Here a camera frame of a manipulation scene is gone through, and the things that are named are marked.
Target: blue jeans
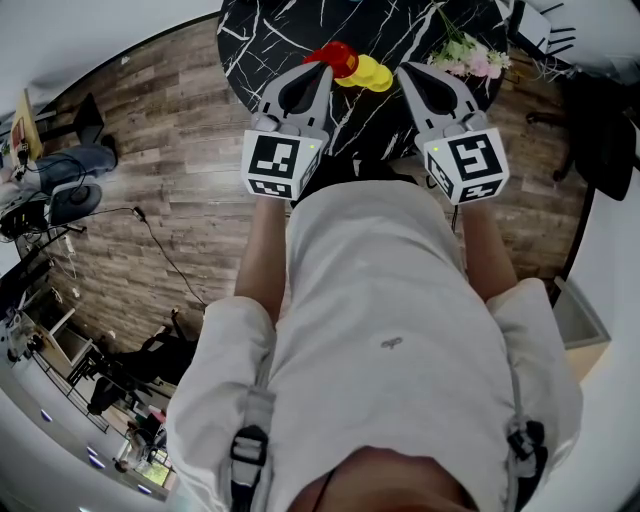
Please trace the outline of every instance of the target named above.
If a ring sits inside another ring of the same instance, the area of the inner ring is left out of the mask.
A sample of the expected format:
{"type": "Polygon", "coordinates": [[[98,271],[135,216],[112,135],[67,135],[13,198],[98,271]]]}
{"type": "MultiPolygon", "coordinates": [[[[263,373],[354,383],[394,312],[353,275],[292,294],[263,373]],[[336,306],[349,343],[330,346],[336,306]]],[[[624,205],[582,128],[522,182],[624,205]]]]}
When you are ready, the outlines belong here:
{"type": "Polygon", "coordinates": [[[36,161],[42,192],[50,195],[63,183],[82,179],[85,172],[98,178],[116,166],[116,157],[109,148],[86,144],[57,151],[36,161]]]}

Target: strap buckle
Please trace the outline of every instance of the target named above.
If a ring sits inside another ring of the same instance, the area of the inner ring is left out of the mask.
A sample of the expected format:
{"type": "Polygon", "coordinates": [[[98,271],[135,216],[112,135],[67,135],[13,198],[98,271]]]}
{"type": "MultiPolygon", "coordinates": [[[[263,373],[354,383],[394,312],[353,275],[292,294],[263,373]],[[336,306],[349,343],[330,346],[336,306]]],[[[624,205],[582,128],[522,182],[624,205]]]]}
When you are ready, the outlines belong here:
{"type": "Polygon", "coordinates": [[[526,429],[521,428],[512,432],[507,437],[507,441],[516,457],[526,461],[532,455],[535,456],[536,449],[544,444],[544,427],[536,421],[528,421],[526,429]]]}
{"type": "Polygon", "coordinates": [[[231,443],[231,460],[263,467],[267,461],[269,437],[257,425],[241,428],[231,443]]]}

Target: blue light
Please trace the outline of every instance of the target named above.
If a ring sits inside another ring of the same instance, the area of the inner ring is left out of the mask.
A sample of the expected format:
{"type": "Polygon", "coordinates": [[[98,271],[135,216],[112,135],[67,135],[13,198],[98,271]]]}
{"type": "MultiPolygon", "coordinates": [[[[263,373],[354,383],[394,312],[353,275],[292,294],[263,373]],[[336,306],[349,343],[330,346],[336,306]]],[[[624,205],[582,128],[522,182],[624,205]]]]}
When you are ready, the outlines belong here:
{"type": "Polygon", "coordinates": [[[91,461],[91,464],[93,464],[95,467],[97,467],[98,469],[104,469],[104,464],[102,462],[100,462],[96,457],[94,457],[93,455],[89,455],[89,460],[91,461]]]}

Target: backpack strap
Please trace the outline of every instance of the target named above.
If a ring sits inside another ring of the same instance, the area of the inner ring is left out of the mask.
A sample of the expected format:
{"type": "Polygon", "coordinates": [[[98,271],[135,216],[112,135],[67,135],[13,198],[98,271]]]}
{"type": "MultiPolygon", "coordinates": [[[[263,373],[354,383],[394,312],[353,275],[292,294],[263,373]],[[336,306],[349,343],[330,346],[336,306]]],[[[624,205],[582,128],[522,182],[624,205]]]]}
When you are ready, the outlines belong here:
{"type": "Polygon", "coordinates": [[[511,371],[515,415],[507,425],[510,450],[507,459],[508,491],[505,512],[519,512],[540,483],[549,451],[544,446],[544,425],[531,420],[522,410],[520,379],[508,349],[507,361],[511,371]]]}
{"type": "MultiPolygon", "coordinates": [[[[231,444],[231,512],[251,512],[262,470],[268,458],[275,395],[267,390],[273,351],[260,365],[256,385],[249,389],[243,428],[231,444]]],[[[520,379],[507,350],[515,415],[507,425],[508,491],[505,512],[520,512],[533,496],[549,458],[544,425],[522,410],[520,379]]]]}
{"type": "Polygon", "coordinates": [[[243,427],[231,443],[231,512],[250,512],[267,462],[275,395],[266,386],[273,351],[260,365],[256,385],[249,388],[243,427]]]}

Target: white t-shirt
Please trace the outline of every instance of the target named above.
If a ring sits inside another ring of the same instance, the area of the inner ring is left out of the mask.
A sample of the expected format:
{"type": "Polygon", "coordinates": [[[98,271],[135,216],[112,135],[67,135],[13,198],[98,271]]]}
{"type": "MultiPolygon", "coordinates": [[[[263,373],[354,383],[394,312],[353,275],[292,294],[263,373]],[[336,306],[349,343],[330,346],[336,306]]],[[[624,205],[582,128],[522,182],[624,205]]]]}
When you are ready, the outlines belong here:
{"type": "Polygon", "coordinates": [[[542,409],[550,464],[566,454],[581,398],[542,283],[485,305],[426,191],[400,181],[323,189],[294,210],[287,249],[291,307],[277,334],[251,299],[211,304],[169,406],[170,456],[207,508],[220,504],[220,462],[276,340],[269,512],[363,446],[432,457],[479,510],[502,510],[510,339],[525,347],[511,356],[525,412],[542,409]]]}

